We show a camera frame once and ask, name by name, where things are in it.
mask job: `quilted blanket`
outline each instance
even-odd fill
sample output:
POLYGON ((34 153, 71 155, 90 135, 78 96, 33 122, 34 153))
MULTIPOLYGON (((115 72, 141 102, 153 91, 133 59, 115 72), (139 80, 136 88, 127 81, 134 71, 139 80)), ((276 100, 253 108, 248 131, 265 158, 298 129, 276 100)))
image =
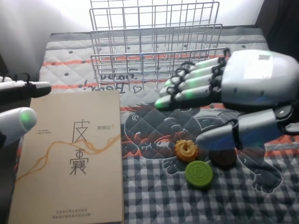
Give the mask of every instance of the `quilted blanket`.
MULTIPOLYGON (((244 27, 224 28, 219 47, 268 49, 260 29, 244 27)), ((238 112, 221 104, 159 112, 153 104, 163 83, 97 89, 91 54, 88 34, 52 35, 40 81, 50 82, 52 93, 120 91, 125 223, 299 223, 299 137, 237 150, 236 166, 228 171, 201 150, 198 159, 212 167, 214 179, 209 190, 194 189, 185 179, 187 164, 174 154, 176 141, 195 140, 238 112)))

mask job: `book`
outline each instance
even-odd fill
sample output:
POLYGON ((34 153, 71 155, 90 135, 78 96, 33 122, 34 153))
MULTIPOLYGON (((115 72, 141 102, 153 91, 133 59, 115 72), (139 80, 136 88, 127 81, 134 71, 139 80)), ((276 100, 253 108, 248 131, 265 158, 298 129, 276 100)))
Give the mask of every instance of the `book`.
POLYGON ((123 222, 119 92, 33 98, 8 224, 123 222))

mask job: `dark curtain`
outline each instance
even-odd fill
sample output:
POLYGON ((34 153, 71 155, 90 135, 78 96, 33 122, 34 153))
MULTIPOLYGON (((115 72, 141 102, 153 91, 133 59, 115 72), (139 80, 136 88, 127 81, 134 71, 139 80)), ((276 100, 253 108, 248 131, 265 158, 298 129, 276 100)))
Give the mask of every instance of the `dark curtain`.
POLYGON ((256 24, 271 51, 299 61, 299 0, 265 0, 256 24))

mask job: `white wall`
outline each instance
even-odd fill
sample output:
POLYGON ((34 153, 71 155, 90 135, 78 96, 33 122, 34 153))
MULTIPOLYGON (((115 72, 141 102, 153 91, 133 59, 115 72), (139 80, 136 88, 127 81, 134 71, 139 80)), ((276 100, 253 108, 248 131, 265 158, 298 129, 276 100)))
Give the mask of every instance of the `white wall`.
MULTIPOLYGON (((167 0, 153 1, 161 5, 167 0)), ((263 3, 263 0, 218 1, 217 23, 224 26, 254 24, 263 3)), ((149 1, 139 2, 146 5, 149 1)), ((181 3, 181 0, 170 2, 181 3)), ((0 0, 0 54, 9 72, 38 74, 51 33, 92 29, 89 8, 89 0, 0 0)))

